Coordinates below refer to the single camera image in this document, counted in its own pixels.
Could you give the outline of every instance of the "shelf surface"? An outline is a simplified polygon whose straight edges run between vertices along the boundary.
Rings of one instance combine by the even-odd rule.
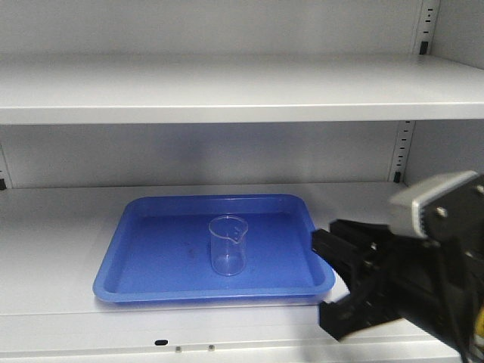
[[[316,324],[316,306],[118,306],[98,301],[92,292],[123,209],[136,198],[295,194],[306,202],[315,225],[326,228],[335,218],[388,222],[387,200],[402,188],[378,182],[0,192],[0,358],[88,354],[92,361],[123,361],[123,354],[137,353],[137,359],[151,361],[165,352],[163,359],[171,361],[177,358],[174,347],[182,346],[193,359],[210,361],[203,354],[215,344],[215,358],[236,358],[260,348],[265,349],[263,361],[282,361],[284,352],[290,361],[453,360],[455,351],[407,321],[335,344]],[[155,346],[158,339],[168,339],[169,345]]]
[[[432,56],[3,56],[0,84],[1,124],[484,118],[484,70]]]

